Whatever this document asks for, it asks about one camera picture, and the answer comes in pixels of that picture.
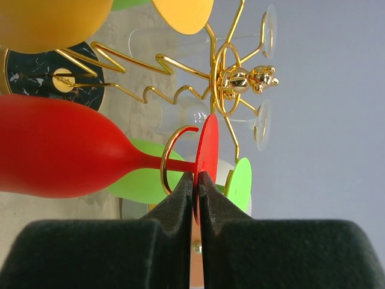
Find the green plastic goblet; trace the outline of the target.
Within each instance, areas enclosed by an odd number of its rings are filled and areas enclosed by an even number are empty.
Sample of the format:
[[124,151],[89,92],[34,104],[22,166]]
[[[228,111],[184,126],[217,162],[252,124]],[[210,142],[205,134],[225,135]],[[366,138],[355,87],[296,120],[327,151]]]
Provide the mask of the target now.
[[[251,214],[251,164],[242,158],[235,166],[218,160],[216,186],[227,198],[246,214]],[[115,197],[154,205],[166,197],[163,191],[158,169],[138,169],[128,173],[107,191]]]
[[150,0],[113,0],[111,10],[125,10],[139,5],[148,4],[149,2]]

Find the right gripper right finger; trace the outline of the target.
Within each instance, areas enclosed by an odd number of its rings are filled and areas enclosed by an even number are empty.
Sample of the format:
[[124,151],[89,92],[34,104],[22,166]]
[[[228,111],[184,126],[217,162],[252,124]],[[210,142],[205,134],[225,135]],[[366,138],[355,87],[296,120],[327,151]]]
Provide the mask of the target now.
[[347,220],[256,220],[199,174],[206,288],[383,288],[365,232]]

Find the orange plastic goblet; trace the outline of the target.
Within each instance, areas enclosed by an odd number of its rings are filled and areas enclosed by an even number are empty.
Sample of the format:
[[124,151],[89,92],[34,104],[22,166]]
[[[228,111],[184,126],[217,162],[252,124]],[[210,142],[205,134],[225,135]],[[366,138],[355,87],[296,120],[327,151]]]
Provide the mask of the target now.
[[[90,38],[112,1],[1,1],[1,46],[24,54],[67,48]],[[209,19],[213,1],[153,1],[174,30],[191,35]]]

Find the red plastic goblet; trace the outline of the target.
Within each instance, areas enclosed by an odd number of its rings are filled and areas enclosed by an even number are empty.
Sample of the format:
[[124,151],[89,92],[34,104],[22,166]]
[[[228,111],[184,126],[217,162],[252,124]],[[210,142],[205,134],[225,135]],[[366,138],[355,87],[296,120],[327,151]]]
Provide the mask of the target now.
[[60,99],[1,96],[1,190],[47,198],[85,196],[138,169],[158,169],[163,191],[171,194],[167,173],[206,172],[217,176],[219,128],[210,115],[199,130],[195,162],[173,160],[170,152],[185,132],[179,128],[162,155],[132,144],[109,118],[86,106]]

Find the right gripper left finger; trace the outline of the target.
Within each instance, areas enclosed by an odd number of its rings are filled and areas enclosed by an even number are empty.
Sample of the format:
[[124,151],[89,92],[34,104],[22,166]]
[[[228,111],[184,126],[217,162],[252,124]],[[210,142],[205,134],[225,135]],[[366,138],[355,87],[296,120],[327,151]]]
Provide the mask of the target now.
[[193,177],[138,220],[40,220],[17,236],[2,288],[188,288]]

